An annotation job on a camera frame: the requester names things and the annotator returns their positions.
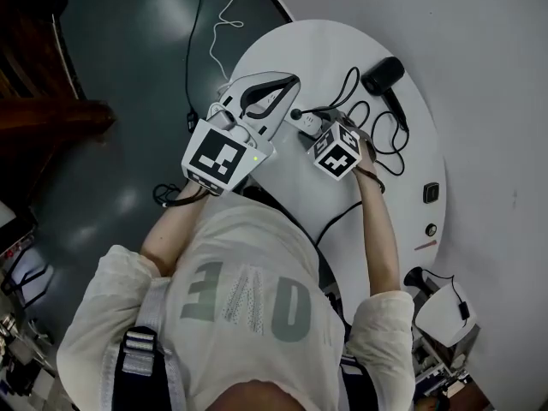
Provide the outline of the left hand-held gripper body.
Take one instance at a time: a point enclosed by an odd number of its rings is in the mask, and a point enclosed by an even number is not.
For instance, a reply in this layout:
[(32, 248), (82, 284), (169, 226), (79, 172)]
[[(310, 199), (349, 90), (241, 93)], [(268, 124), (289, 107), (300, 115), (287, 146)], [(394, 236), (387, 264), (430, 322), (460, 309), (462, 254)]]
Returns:
[(234, 190), (273, 152), (270, 141), (216, 102), (192, 133), (182, 171), (187, 179), (220, 196)]

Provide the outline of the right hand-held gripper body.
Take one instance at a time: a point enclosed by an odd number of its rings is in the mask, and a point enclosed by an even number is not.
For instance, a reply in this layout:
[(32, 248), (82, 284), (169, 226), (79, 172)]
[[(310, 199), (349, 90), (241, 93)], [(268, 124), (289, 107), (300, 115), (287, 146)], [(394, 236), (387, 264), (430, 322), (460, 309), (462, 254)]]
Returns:
[(345, 113), (320, 112), (319, 117), (326, 130), (307, 150), (307, 156), (315, 167), (329, 177), (341, 180), (362, 160), (361, 142), (366, 145), (369, 158), (373, 162), (376, 160), (371, 137)]

